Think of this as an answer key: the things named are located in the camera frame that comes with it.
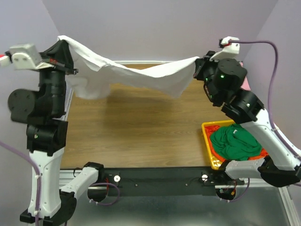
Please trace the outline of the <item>white t shirt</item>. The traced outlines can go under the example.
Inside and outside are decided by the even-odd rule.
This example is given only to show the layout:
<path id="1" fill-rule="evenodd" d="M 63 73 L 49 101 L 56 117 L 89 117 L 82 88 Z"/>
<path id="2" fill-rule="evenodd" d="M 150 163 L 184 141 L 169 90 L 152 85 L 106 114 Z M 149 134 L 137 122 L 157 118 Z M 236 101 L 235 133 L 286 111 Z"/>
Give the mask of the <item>white t shirt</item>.
<path id="1" fill-rule="evenodd" d="M 67 83 L 75 95 L 82 99 L 105 98 L 110 94 L 110 85 L 115 83 L 154 89 L 178 98 L 191 83 L 196 60 L 199 59 L 195 56 L 146 69 L 133 69 L 96 54 L 68 36 L 60 35 L 57 38 L 66 41 L 92 70 L 92 73 L 79 72 L 67 77 Z"/>

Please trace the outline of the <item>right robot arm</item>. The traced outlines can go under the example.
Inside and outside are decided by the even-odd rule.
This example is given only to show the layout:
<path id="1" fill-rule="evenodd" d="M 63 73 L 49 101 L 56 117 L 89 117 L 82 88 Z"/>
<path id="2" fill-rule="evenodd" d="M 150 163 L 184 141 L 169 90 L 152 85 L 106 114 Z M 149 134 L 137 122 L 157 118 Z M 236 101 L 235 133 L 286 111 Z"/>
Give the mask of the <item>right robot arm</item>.
<path id="1" fill-rule="evenodd" d="M 247 70 L 233 58 L 211 61 L 212 51 L 195 61 L 194 78 L 204 82 L 204 91 L 213 106 L 221 107 L 235 123 L 245 128 L 267 151 L 259 160 L 226 160 L 216 173 L 223 185 L 238 178 L 261 178 L 274 187 L 301 181 L 301 161 L 276 136 L 268 110 L 251 91 L 241 88 Z"/>

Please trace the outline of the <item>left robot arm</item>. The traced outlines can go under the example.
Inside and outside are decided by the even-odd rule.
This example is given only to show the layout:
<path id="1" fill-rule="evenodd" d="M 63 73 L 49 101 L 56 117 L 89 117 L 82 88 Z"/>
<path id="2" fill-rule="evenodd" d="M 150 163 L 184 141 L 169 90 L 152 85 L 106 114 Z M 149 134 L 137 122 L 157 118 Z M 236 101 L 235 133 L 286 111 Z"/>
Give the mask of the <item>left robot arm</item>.
<path id="1" fill-rule="evenodd" d="M 27 126 L 27 149 L 33 164 L 32 196 L 20 215 L 25 223 L 42 222 L 59 226 L 74 214 L 78 198 L 90 185 L 104 182 L 104 166 L 88 162 L 67 185 L 59 186 L 60 165 L 66 145 L 68 122 L 65 115 L 66 81 L 76 74 L 69 45 L 57 41 L 39 52 L 33 44 L 12 46 L 6 55 L 17 70 L 39 73 L 39 89 L 16 89 L 8 97 L 11 120 Z"/>

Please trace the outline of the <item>folded pink t shirt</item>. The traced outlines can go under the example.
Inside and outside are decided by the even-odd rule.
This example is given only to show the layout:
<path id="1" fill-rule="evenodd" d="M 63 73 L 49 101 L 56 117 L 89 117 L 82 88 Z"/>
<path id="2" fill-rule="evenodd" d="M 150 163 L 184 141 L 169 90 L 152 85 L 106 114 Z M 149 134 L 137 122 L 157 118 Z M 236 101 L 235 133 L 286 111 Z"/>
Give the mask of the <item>folded pink t shirt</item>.
<path id="1" fill-rule="evenodd" d="M 250 91 L 251 88 L 249 86 L 248 80 L 247 80 L 247 76 L 244 78 L 243 84 L 241 85 L 241 88 L 247 91 Z"/>

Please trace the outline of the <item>yellow plastic basket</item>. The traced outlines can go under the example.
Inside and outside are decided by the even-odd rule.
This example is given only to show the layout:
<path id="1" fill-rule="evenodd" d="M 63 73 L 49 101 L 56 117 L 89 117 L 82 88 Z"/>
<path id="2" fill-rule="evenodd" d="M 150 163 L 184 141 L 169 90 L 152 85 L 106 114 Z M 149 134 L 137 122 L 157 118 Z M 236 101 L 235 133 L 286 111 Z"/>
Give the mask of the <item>yellow plastic basket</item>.
<path id="1" fill-rule="evenodd" d="M 218 170 L 223 161 L 220 161 L 219 158 L 217 158 L 214 153 L 211 150 L 210 146 L 210 134 L 207 133 L 206 129 L 209 127 L 210 129 L 219 129 L 220 127 L 227 127 L 231 124 L 233 124 L 233 120 L 224 120 L 224 121 L 211 121 L 211 122 L 204 122 L 201 125 L 202 135 L 204 138 L 204 142 L 207 149 L 208 158 L 210 161 L 211 168 L 213 170 Z"/>

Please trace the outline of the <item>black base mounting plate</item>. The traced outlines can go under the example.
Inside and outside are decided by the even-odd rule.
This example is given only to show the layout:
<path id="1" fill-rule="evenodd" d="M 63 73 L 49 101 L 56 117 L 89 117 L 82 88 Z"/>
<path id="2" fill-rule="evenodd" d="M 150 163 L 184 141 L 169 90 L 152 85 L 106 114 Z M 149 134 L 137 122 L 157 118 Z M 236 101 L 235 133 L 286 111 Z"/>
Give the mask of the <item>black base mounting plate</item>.
<path id="1" fill-rule="evenodd" d="M 100 182 L 110 185 L 89 187 L 89 199 L 112 202 L 118 196 L 214 196 L 216 186 L 244 185 L 211 167 L 106 168 L 104 177 L 96 181 Z"/>

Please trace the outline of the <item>aluminium frame rail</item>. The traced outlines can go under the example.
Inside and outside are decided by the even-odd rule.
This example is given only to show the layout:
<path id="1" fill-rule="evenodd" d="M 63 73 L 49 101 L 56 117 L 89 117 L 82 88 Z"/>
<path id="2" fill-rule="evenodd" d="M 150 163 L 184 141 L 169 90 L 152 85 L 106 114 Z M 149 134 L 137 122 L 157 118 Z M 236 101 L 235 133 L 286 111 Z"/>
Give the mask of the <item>aluminium frame rail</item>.
<path id="1" fill-rule="evenodd" d="M 81 172 L 80 169 L 61 169 L 59 176 L 59 187 L 66 185 L 71 182 Z M 272 187 L 266 183 L 263 179 L 251 178 L 250 187 Z"/>

